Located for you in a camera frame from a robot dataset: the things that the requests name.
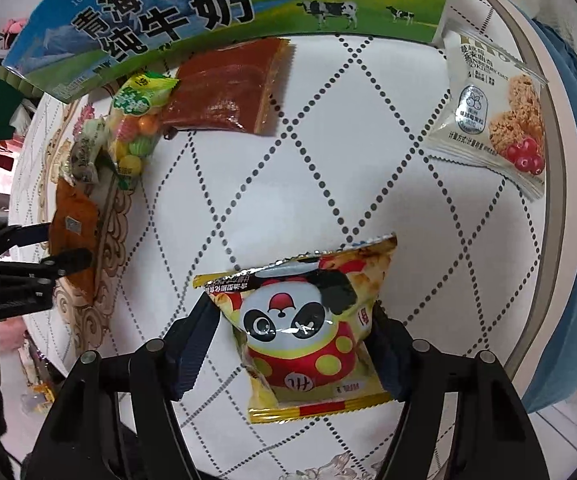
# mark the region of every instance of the snack bag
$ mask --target snack bag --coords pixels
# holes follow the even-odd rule
[[[514,181],[531,199],[544,195],[546,81],[500,47],[447,29],[452,103],[428,135],[439,158],[484,166]]]
[[[262,133],[268,96],[289,40],[264,38],[191,57],[162,112],[162,122],[181,130]]]
[[[131,76],[113,98],[107,151],[122,189],[132,189],[162,133],[160,112],[178,80],[153,72]]]
[[[88,119],[82,126],[82,135],[75,141],[71,148],[71,156],[64,172],[70,172],[71,176],[85,184],[97,184],[99,178],[95,160],[106,145],[110,131],[103,118]]]
[[[57,181],[56,211],[48,229],[48,252],[59,254],[70,249],[86,248],[95,254],[98,243],[97,206],[79,189],[60,178]],[[88,303],[95,295],[95,269],[64,278],[77,288]]]
[[[251,377],[251,422],[348,412],[391,400],[363,339],[395,235],[229,276],[196,276],[233,324]]]

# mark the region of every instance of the brown snack bag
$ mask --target brown snack bag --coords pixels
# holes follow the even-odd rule
[[[79,189],[63,178],[57,183],[57,208],[48,230],[48,251],[56,255],[71,249],[97,249],[97,206]],[[95,295],[94,267],[65,278],[77,288],[88,303]]]
[[[288,44],[264,38],[192,57],[177,72],[180,83],[162,110],[162,123],[181,130],[261,133]]]

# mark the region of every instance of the plastic wrapper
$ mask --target plastic wrapper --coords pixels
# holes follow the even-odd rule
[[[198,54],[184,62],[162,122],[181,130],[262,132],[268,96],[289,40],[265,38]]]
[[[129,78],[113,98],[107,151],[122,189],[132,189],[162,135],[162,107],[178,80],[153,72]]]
[[[452,101],[428,134],[430,154],[496,171],[531,200],[543,196],[546,81],[500,47],[451,27],[444,43]]]
[[[57,181],[56,211],[48,230],[48,251],[59,254],[71,249],[85,248],[95,254],[98,243],[97,206],[76,187],[63,178]],[[64,278],[78,289],[90,304],[95,294],[93,267]]]
[[[348,412],[391,399],[363,340],[396,245],[389,235],[229,276],[195,277],[193,285],[203,285],[233,324],[252,383],[252,422]]]
[[[105,146],[110,131],[103,118],[89,119],[82,126],[82,134],[71,148],[71,156],[68,164],[64,165],[63,173],[67,180],[72,176],[78,182],[85,184],[97,184],[99,178],[95,168],[95,160],[100,154],[102,146]]]

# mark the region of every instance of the cranberry oat cookie package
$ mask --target cranberry oat cookie package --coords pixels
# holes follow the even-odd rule
[[[251,378],[252,422],[391,400],[363,340],[396,245],[395,235],[388,235],[236,274],[195,277],[193,286],[204,286],[233,325]]]
[[[544,78],[500,47],[457,27],[444,44],[451,104],[428,135],[431,155],[484,166],[534,200],[544,195]]]

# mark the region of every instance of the white snack wrapper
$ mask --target white snack wrapper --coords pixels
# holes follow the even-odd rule
[[[505,50],[450,24],[444,36],[451,103],[427,137],[429,155],[482,166],[544,195],[546,80]]]

